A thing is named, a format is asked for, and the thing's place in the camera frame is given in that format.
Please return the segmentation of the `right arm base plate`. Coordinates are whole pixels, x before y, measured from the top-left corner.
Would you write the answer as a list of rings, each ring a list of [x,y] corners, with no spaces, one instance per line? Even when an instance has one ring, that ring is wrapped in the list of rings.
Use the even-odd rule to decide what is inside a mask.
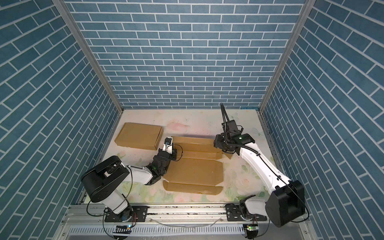
[[[227,215],[228,222],[240,222],[240,221],[266,221],[267,217],[258,214],[250,214],[246,208],[239,204],[226,204],[225,211]]]

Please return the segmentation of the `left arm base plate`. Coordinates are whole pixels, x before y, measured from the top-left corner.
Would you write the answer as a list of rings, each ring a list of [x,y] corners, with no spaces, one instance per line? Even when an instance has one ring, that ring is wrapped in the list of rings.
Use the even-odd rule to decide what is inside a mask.
[[[145,222],[148,206],[129,206],[125,210],[123,210],[119,214],[115,214],[111,212],[110,214],[106,214],[105,222],[107,223],[139,223]]]

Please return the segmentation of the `cardboard stack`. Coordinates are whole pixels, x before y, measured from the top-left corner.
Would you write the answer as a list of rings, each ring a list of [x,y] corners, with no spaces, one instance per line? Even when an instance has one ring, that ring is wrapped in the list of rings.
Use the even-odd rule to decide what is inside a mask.
[[[164,189],[189,194],[220,194],[224,181],[223,152],[214,147],[214,140],[174,136],[173,141],[178,155],[164,175]]]

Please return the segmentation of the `brown cardboard box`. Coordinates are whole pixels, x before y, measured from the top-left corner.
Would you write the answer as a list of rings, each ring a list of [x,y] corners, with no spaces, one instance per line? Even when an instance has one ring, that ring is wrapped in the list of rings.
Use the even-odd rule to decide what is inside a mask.
[[[155,151],[159,147],[163,132],[161,126],[124,123],[115,143],[120,147]]]

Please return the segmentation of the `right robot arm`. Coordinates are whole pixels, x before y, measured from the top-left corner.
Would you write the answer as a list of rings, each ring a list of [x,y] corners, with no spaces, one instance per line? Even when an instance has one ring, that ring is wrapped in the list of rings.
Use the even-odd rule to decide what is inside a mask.
[[[256,196],[240,200],[243,218],[254,215],[268,217],[277,227],[294,222],[308,213],[305,204],[305,188],[300,181],[292,181],[279,171],[261,152],[249,134],[243,134],[234,120],[224,120],[223,132],[216,135],[214,147],[224,153],[239,155],[262,180],[269,198],[265,201]]]

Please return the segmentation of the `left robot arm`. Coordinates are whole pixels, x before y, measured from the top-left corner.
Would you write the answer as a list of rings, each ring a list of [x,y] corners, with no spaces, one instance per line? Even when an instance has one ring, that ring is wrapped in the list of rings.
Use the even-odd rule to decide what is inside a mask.
[[[153,161],[143,168],[126,166],[118,156],[112,156],[85,172],[81,182],[91,202],[105,205],[102,217],[116,216],[119,222],[134,222],[137,214],[128,201],[129,194],[120,193],[119,185],[131,181],[151,186],[167,173],[172,161],[178,160],[173,147],[159,149]]]

